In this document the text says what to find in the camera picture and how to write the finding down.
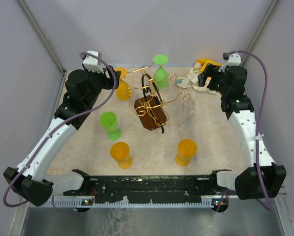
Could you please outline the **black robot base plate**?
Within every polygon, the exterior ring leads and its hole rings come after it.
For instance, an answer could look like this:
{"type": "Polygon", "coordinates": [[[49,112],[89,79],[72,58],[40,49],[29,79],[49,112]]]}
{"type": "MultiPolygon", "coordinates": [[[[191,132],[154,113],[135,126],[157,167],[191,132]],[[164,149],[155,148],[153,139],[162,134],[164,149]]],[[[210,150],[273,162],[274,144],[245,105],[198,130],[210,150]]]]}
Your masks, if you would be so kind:
{"type": "Polygon", "coordinates": [[[78,190],[65,196],[93,196],[96,203],[115,203],[127,197],[130,204],[201,203],[201,197],[225,191],[216,175],[90,176],[78,190]]]}

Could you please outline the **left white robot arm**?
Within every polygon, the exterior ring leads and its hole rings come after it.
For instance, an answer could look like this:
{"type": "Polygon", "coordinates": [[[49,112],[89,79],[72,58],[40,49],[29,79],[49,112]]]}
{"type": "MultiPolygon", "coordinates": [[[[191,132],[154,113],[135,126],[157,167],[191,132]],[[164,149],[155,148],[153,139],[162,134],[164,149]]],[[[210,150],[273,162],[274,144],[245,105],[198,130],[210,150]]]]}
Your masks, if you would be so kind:
{"type": "Polygon", "coordinates": [[[121,72],[114,69],[103,69],[101,73],[77,69],[69,73],[63,102],[47,131],[16,168],[8,167],[4,171],[8,190],[36,207],[45,204],[53,195],[67,191],[86,195],[91,191],[90,177],[81,170],[55,176],[47,175],[47,171],[64,144],[89,116],[100,92],[117,88],[120,76],[121,72]]]}

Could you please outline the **clear wine glass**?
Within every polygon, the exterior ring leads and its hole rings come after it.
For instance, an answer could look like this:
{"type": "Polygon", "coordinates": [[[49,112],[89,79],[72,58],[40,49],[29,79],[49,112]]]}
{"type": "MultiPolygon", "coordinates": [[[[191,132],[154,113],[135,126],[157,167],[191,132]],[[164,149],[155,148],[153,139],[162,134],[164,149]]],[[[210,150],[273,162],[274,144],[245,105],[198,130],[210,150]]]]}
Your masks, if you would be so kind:
{"type": "Polygon", "coordinates": [[[195,102],[193,99],[184,100],[179,120],[180,129],[186,129],[194,124],[194,108],[195,102]]]}

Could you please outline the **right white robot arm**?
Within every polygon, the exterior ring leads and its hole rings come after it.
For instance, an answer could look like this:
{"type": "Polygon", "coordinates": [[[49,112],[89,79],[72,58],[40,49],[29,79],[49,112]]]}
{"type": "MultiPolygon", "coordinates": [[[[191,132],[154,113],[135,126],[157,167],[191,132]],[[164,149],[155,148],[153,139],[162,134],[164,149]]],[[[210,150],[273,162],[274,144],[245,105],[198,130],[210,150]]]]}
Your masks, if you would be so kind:
{"type": "Polygon", "coordinates": [[[275,198],[287,175],[283,165],[277,165],[267,151],[262,137],[256,132],[254,107],[245,95],[247,70],[241,66],[227,66],[225,71],[217,65],[207,64],[198,76],[199,86],[210,78],[208,89],[221,95],[221,109],[240,139],[244,153],[245,170],[238,174],[217,170],[209,182],[212,193],[219,195],[227,189],[236,192],[241,200],[275,198]]]}

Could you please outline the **green wine glass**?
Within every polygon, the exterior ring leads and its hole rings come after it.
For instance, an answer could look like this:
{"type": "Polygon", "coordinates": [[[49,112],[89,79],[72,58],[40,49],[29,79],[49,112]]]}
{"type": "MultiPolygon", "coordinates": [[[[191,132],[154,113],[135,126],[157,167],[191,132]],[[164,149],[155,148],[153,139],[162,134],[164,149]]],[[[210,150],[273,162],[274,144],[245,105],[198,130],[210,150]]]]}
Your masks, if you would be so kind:
{"type": "Polygon", "coordinates": [[[163,89],[168,86],[168,73],[163,68],[168,63],[168,57],[166,55],[156,55],[153,62],[159,66],[154,73],[154,81],[158,88],[163,89]]]}
{"type": "Polygon", "coordinates": [[[119,129],[118,119],[114,112],[104,112],[100,116],[99,122],[107,132],[107,136],[110,140],[116,141],[120,139],[122,132],[119,129]]]}

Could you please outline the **gold wire wine glass rack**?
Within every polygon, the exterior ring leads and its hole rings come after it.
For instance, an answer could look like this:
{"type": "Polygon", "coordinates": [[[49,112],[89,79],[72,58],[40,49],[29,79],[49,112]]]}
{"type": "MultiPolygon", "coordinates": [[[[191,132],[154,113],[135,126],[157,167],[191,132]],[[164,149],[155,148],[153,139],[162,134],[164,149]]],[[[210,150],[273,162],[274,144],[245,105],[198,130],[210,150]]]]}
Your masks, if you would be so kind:
{"type": "Polygon", "coordinates": [[[164,133],[164,126],[169,120],[169,114],[165,111],[165,107],[169,103],[176,101],[179,97],[182,97],[183,100],[188,101],[191,98],[189,92],[181,92],[174,99],[170,101],[165,101],[159,84],[163,83],[166,79],[174,81],[170,76],[176,77],[174,73],[166,73],[162,76],[162,80],[156,81],[154,77],[146,71],[146,69],[152,67],[155,63],[151,63],[149,66],[141,67],[139,69],[128,71],[122,73],[122,79],[125,79],[126,75],[129,73],[141,73],[141,86],[140,87],[130,87],[124,90],[124,94],[131,97],[134,94],[134,90],[142,91],[142,98],[135,100],[134,102],[134,111],[135,114],[139,117],[141,124],[144,128],[149,131],[160,129],[161,133],[164,133]]]}

